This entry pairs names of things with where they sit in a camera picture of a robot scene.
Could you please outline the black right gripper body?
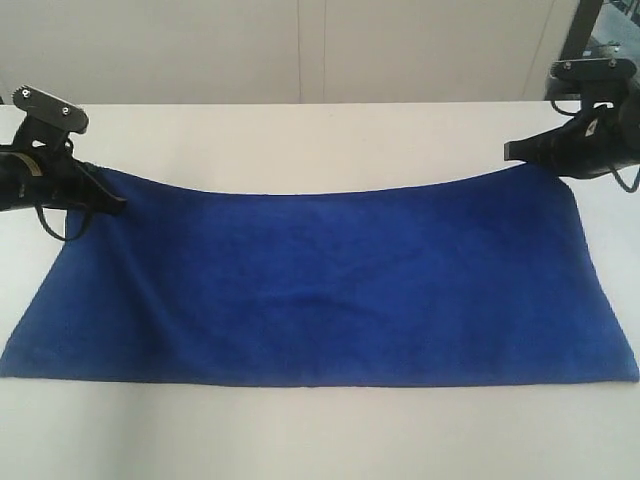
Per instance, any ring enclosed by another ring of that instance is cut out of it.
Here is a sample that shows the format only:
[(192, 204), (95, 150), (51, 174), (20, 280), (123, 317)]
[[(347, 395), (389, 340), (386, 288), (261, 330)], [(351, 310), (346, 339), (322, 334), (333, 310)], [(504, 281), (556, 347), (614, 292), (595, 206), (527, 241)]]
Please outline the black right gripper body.
[(559, 176), (594, 179), (639, 164), (639, 113), (597, 107), (552, 135), (551, 169)]

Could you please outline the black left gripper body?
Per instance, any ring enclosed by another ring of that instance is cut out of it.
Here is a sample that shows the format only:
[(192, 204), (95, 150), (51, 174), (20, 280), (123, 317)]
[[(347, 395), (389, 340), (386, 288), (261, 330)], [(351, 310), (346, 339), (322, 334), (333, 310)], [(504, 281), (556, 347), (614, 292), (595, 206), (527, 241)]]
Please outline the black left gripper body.
[(88, 209), (81, 163), (68, 149), (1, 146), (1, 211), (43, 207)]

